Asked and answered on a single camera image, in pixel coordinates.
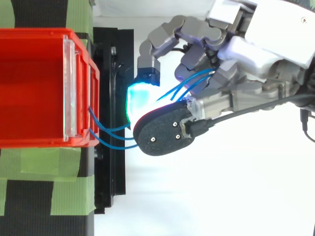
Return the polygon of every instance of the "screw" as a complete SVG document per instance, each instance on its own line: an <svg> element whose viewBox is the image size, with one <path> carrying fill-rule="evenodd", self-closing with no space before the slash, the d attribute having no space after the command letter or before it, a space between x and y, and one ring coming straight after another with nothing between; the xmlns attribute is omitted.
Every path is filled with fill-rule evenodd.
<svg viewBox="0 0 315 236"><path fill-rule="evenodd" d="M116 56L116 47L111 47L110 52L111 52L112 56Z"/></svg>

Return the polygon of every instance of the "robotic hand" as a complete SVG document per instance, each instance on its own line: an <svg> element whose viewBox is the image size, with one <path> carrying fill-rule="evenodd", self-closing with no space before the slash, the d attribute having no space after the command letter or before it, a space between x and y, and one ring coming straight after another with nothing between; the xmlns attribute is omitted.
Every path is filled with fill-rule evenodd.
<svg viewBox="0 0 315 236"><path fill-rule="evenodd" d="M159 86L158 58L179 39L188 44L177 80L215 70L191 96L137 121L133 135L144 153L177 151L219 122L286 102L303 109L303 122L315 110L315 13L282 0L254 1L218 0L204 21L175 16L141 44L136 82ZM220 117L227 111L233 113Z"/></svg>

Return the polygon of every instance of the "red plastic bin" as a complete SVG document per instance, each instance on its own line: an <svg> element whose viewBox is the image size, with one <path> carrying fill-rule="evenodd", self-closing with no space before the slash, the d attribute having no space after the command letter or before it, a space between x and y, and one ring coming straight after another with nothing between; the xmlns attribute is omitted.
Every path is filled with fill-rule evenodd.
<svg viewBox="0 0 315 236"><path fill-rule="evenodd" d="M98 141L99 70L70 29L0 29L0 148Z"/></svg>

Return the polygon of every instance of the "black metal bracket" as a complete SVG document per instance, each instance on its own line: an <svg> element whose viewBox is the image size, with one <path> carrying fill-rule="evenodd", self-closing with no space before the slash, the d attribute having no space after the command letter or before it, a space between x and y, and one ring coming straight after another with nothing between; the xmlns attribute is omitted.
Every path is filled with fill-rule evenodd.
<svg viewBox="0 0 315 236"><path fill-rule="evenodd" d="M126 91L134 80L133 30L94 28L93 60L100 70L100 122L105 127L128 123ZM124 136L125 131L116 132ZM107 143L124 147L125 142L100 132ZM126 194L125 152L98 145L95 152L96 214L113 205L115 195Z"/></svg>

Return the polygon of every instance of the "green tape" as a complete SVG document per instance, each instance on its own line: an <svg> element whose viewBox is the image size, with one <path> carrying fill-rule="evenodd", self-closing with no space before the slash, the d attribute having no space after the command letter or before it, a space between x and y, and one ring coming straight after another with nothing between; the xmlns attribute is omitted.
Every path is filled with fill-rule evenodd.
<svg viewBox="0 0 315 236"><path fill-rule="evenodd" d="M89 215L93 210L94 176L54 183L51 215Z"/></svg>
<svg viewBox="0 0 315 236"><path fill-rule="evenodd" d="M80 148L2 149L0 179L75 181L80 158Z"/></svg>
<svg viewBox="0 0 315 236"><path fill-rule="evenodd" d="M7 180L0 180L0 216L4 216Z"/></svg>
<svg viewBox="0 0 315 236"><path fill-rule="evenodd" d="M93 11L87 0L68 0L66 28L88 33L93 43Z"/></svg>
<svg viewBox="0 0 315 236"><path fill-rule="evenodd" d="M81 39L81 42L84 44L85 47L88 46L88 40L87 39Z"/></svg>
<svg viewBox="0 0 315 236"><path fill-rule="evenodd" d="M57 149L23 149L21 172L29 174L58 175L59 153Z"/></svg>
<svg viewBox="0 0 315 236"><path fill-rule="evenodd" d="M14 28L15 17L11 0L0 0L0 28Z"/></svg>

